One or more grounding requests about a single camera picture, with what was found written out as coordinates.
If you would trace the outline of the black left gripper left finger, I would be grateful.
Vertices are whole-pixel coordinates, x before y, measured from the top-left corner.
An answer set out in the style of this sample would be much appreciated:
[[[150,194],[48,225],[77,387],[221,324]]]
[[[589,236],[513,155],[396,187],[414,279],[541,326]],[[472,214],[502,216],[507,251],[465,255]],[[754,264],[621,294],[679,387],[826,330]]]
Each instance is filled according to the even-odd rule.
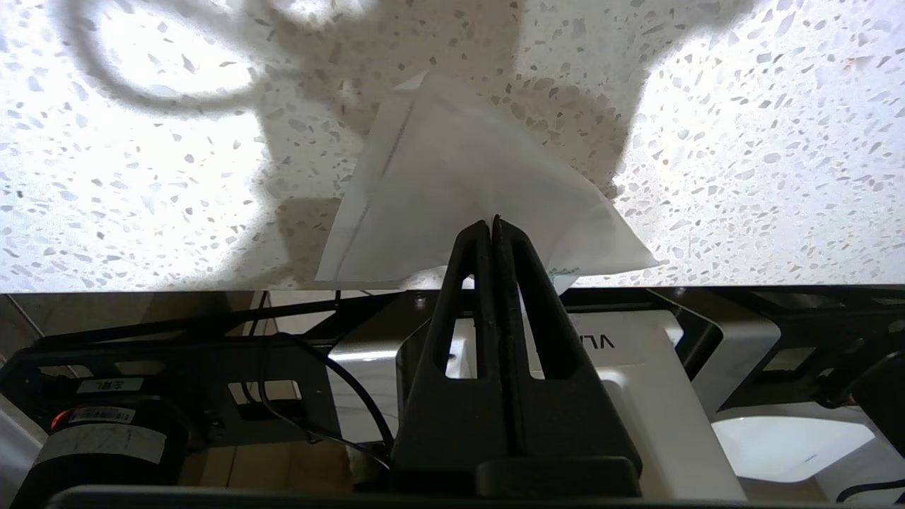
[[[485,222],[459,232],[434,305],[392,451],[401,487],[472,491],[477,468],[507,457],[500,327],[491,280],[491,235]],[[475,379],[450,379],[446,367],[460,310],[462,282],[474,277]]]

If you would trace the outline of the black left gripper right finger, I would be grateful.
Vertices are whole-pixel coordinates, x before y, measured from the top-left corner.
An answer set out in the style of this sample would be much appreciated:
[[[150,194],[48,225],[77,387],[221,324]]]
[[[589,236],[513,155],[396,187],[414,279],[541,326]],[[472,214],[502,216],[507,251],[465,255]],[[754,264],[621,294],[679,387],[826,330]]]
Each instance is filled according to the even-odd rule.
[[[642,460],[529,236],[494,219],[507,453],[492,497],[638,497]]]

